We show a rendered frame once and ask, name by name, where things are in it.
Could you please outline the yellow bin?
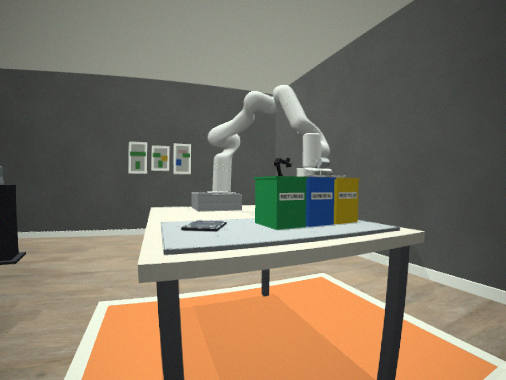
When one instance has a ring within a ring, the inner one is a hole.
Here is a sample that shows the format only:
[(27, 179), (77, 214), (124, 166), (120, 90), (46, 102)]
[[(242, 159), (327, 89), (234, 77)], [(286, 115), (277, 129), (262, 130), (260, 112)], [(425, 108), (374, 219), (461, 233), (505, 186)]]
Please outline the yellow bin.
[(360, 178), (334, 179), (334, 224), (358, 222)]

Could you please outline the blue bin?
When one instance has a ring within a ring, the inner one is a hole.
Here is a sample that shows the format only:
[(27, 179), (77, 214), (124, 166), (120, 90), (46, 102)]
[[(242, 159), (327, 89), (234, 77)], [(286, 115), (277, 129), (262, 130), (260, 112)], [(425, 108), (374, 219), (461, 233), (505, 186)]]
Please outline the blue bin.
[(306, 227), (334, 225), (334, 177), (308, 177)]

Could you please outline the green open-top bin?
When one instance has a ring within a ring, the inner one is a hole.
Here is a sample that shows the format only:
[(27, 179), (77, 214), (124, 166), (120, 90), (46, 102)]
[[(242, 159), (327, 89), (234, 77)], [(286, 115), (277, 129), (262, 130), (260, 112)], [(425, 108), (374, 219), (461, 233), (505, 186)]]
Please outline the green open-top bin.
[(275, 229), (306, 227), (306, 179), (296, 176), (254, 177), (255, 223)]

